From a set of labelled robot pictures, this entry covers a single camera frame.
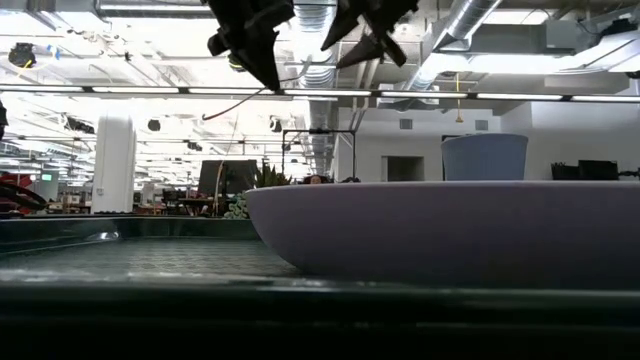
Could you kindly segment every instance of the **black metal frame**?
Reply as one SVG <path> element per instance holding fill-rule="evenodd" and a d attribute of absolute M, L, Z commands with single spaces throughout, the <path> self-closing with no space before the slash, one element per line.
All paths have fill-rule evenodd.
<path fill-rule="evenodd" d="M 352 150 L 352 170 L 351 173 L 354 178 L 356 177 L 356 131 L 355 130 L 324 130 L 324 129 L 310 129 L 310 130 L 297 130 L 297 129 L 283 129 L 282 130 L 282 173 L 284 173 L 284 155 L 285 148 L 287 145 L 287 134 L 289 133 L 308 133 L 310 135 L 327 135 L 327 134 L 351 134 L 351 138 L 353 139 L 353 143 L 351 144 Z"/>

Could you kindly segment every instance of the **ceiling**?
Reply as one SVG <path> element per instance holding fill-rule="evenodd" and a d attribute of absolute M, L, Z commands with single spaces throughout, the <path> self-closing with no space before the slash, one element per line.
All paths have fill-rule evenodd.
<path fill-rule="evenodd" d="M 327 0 L 304 2 L 314 1 L 327 3 Z M 180 11 L 165 15 L 154 15 L 154 6 L 176 7 L 182 3 L 188 6 L 181 6 Z M 637 1 L 591 0 L 588 6 L 586 3 L 505 0 L 485 23 L 535 25 L 547 19 L 546 13 L 555 14 L 568 9 L 563 17 L 572 18 L 585 13 L 595 16 L 635 5 Z M 101 5 L 112 10 L 98 11 L 98 16 L 89 11 L 28 12 L 2 10 L 0 6 L 0 83 L 261 87 L 251 75 L 234 72 L 225 56 L 211 57 L 206 44 L 216 32 L 218 24 L 210 13 L 204 11 L 206 9 L 200 9 L 199 1 L 104 0 Z M 428 24 L 445 17 L 450 6 L 449 0 L 421 1 L 420 11 L 396 28 L 393 37 L 407 54 L 405 66 L 398 68 L 386 61 L 378 66 L 365 66 L 364 69 L 358 66 L 341 69 L 336 72 L 334 85 L 345 89 L 378 88 L 381 84 L 407 81 L 419 70 L 424 60 L 421 47 Z M 280 78 L 295 78 L 303 67 L 298 56 L 300 47 L 312 45 L 299 41 L 295 24 L 283 24 L 278 30 L 280 35 L 274 51 Z M 363 30 L 362 27 L 356 28 L 336 45 L 334 51 L 338 57 L 355 45 Z M 37 64 L 34 68 L 23 70 L 9 63 L 8 53 L 17 42 L 35 45 Z M 331 65 L 312 66 L 321 68 Z M 363 70 L 366 73 L 360 78 L 359 72 Z M 459 87 L 460 91 L 546 92 L 572 87 L 571 82 L 575 82 L 600 85 L 596 89 L 580 86 L 572 91 L 615 93 L 622 90 L 621 84 L 628 84 L 621 73 L 575 75 L 571 79 L 564 76 L 560 85 L 552 80 L 553 76 L 549 75 L 467 71 L 460 72 L 457 80 L 451 75 L 440 75 L 434 85 L 449 91 L 456 91 Z M 288 82 L 283 86 L 298 85 Z M 236 104 L 238 98 L 181 99 L 157 96 L 131 100 L 108 95 L 96 98 L 4 93 L 2 101 L 9 110 L 7 136 L 13 136 L 13 140 L 5 141 L 4 150 L 0 147 L 0 151 L 4 152 L 4 157 L 0 157 L 0 170 L 19 169 L 26 173 L 38 168 L 56 169 L 65 175 L 62 177 L 64 181 L 76 184 L 91 180 L 95 136 L 70 130 L 68 119 L 97 128 L 100 109 L 106 106 L 126 106 L 135 114 L 139 139 L 136 156 L 138 186 L 145 181 L 162 181 L 180 186 L 197 183 L 200 164 L 204 159 L 265 159 L 280 167 L 282 135 L 270 130 L 270 120 L 281 120 L 283 128 L 307 129 L 312 115 L 309 101 L 304 99 L 250 101 L 210 121 L 203 121 L 202 116 L 227 109 Z M 338 105 L 351 107 L 352 102 L 340 100 Z M 450 109 L 456 106 L 454 100 L 443 100 L 437 108 Z M 494 114 L 500 114 L 512 104 L 475 101 L 466 102 L 463 106 L 491 109 Z M 149 130 L 148 122 L 151 119 L 160 121 L 160 131 Z M 39 138 L 37 141 L 25 141 L 16 139 L 17 136 Z M 287 137 L 287 142 L 293 145 L 285 160 L 285 172 L 294 177 L 315 172 L 317 156 L 314 156 L 314 152 L 317 151 L 312 149 L 312 140 L 307 136 L 295 140 L 293 137 L 294 134 Z M 202 151 L 190 150 L 185 140 L 198 143 Z M 240 140 L 244 140 L 245 144 L 239 144 Z M 326 153 L 331 154 L 331 143 L 328 142 L 326 147 Z"/>

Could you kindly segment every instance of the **ductwork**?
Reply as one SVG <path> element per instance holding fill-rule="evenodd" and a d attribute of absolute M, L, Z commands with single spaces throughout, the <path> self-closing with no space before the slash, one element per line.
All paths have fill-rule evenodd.
<path fill-rule="evenodd" d="M 318 1 L 318 5 L 294 6 L 296 17 L 292 19 L 293 26 L 299 35 L 293 40 L 294 56 L 297 61 L 311 59 L 313 62 L 334 62 L 335 54 L 332 49 L 320 51 L 318 46 L 324 40 L 331 22 L 335 17 L 335 6 L 332 0 Z M 327 67 L 309 67 L 306 74 L 300 78 L 303 88 L 330 88 L 334 86 L 335 69 Z M 332 103 L 329 101 L 309 101 L 311 129 L 329 128 L 332 114 Z M 333 137 L 309 136 L 311 141 L 316 169 L 315 172 L 325 174 L 331 168 L 331 141 Z"/>
<path fill-rule="evenodd" d="M 456 41 L 468 41 L 501 2 L 502 0 L 455 0 L 445 26 L 431 26 L 431 34 L 427 33 L 431 41 L 426 43 L 428 48 L 423 49 L 426 58 L 420 69 L 404 85 L 404 90 L 427 90 L 441 72 L 430 56 L 431 52 Z"/>

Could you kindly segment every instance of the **bowl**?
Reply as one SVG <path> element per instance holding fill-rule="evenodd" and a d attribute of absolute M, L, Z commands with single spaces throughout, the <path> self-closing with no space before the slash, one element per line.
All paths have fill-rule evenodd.
<path fill-rule="evenodd" d="M 308 274 L 433 286 L 640 288 L 640 184 L 418 182 L 247 193 L 251 220 Z"/>

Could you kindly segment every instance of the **white column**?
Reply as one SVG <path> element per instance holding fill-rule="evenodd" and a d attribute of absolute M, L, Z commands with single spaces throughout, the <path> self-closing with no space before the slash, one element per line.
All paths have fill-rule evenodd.
<path fill-rule="evenodd" d="M 98 122 L 91 212 L 133 210 L 136 130 L 131 115 L 112 106 Z"/>

